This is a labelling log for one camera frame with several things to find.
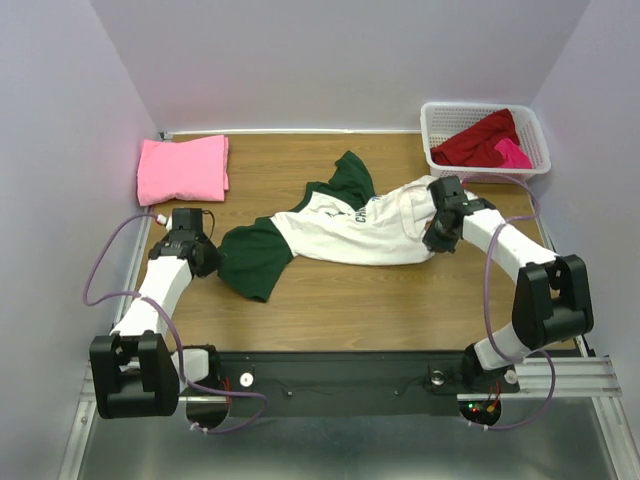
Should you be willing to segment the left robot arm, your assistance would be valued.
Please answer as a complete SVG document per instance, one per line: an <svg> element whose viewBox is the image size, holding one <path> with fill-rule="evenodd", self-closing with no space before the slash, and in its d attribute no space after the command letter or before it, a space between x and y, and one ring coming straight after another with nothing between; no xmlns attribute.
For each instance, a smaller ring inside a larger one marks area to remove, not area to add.
<svg viewBox="0 0 640 480"><path fill-rule="evenodd" d="M121 320L89 347L97 409L105 419L170 416L180 394L189 386L199 393L215 392L223 371L211 362L210 347L184 348L176 340L169 351L166 336L177 335L171 321L178 301L195 278L215 272L221 257L205 233L200 208L175 208L171 215L156 215L166 234L148 253L146 273L137 291L106 294L83 302L95 306L107 299L132 300Z"/></svg>

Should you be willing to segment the white and green t-shirt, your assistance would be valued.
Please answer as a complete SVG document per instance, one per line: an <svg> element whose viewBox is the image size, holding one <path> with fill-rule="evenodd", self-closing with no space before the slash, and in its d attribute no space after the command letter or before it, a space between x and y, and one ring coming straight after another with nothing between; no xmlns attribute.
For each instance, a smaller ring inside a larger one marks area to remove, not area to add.
<svg viewBox="0 0 640 480"><path fill-rule="evenodd" d="M419 264L432 257L423 243L436 208L424 175L386 194L374 189L353 152L326 182L309 182L300 203L227 232L219 278L246 299L265 303L296 257L360 266Z"/></svg>

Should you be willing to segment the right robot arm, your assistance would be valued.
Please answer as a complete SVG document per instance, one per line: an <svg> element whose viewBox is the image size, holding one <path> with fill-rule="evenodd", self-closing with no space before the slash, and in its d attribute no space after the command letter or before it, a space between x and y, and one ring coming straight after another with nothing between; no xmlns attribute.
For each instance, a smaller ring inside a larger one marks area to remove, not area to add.
<svg viewBox="0 0 640 480"><path fill-rule="evenodd" d="M429 185L436 214L423 237L433 253L452 253L464 240L486 254L483 308L487 336L466 348L463 384L482 390L496 371L532 352L590 332L594 326L585 262L560 256L525 236L484 198L471 198L456 176ZM490 268L495 263L515 284L511 321L494 332L490 322Z"/></svg>

